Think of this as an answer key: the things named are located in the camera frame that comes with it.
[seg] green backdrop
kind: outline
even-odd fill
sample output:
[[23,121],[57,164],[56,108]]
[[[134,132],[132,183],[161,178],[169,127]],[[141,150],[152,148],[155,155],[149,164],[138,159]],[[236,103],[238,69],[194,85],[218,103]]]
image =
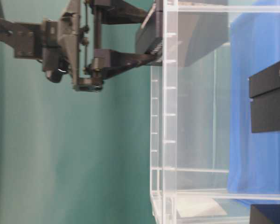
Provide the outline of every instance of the green backdrop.
[[[67,2],[2,0],[7,20],[37,23],[57,20]],[[133,52],[138,27],[104,26],[103,47]],[[154,223],[149,102],[149,67],[80,93],[0,43],[0,224]]]

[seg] blue fabric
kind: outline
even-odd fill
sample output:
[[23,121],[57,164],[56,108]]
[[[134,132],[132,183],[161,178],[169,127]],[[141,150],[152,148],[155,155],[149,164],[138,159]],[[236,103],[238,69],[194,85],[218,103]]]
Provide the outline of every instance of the blue fabric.
[[[261,0],[257,4],[279,3]],[[248,82],[253,74],[280,61],[280,14],[242,14],[231,24],[230,40],[232,75],[228,190],[231,193],[280,194],[280,133],[252,134]],[[253,203],[250,200],[241,202]]]

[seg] clear acrylic box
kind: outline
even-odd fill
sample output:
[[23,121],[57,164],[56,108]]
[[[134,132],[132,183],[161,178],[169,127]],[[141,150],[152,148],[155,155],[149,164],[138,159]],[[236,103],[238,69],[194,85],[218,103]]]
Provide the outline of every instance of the clear acrylic box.
[[248,77],[280,60],[280,0],[164,0],[163,14],[163,66],[151,68],[155,220],[248,224],[250,204],[280,203],[280,133],[251,133],[248,95]]

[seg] white paper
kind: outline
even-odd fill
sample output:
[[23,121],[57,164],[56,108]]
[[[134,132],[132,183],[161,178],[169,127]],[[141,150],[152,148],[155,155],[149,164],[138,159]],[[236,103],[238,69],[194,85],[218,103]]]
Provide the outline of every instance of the white paper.
[[212,198],[177,198],[176,209],[181,217],[226,216],[226,211]]

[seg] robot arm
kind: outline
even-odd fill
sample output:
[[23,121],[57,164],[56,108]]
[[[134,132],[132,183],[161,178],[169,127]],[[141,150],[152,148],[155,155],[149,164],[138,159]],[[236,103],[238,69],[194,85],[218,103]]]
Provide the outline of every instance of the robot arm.
[[[101,49],[102,24],[141,23],[147,13],[123,0],[85,0],[94,15],[94,58],[87,64],[88,13],[86,25],[80,27],[81,0],[70,0],[59,21],[43,20],[40,24],[12,23],[0,18],[0,41],[14,49],[14,57],[34,59],[53,83],[70,74],[76,91],[101,91],[105,79],[148,64],[156,59],[150,54],[127,54]],[[80,77],[80,46],[85,46],[84,73]]]

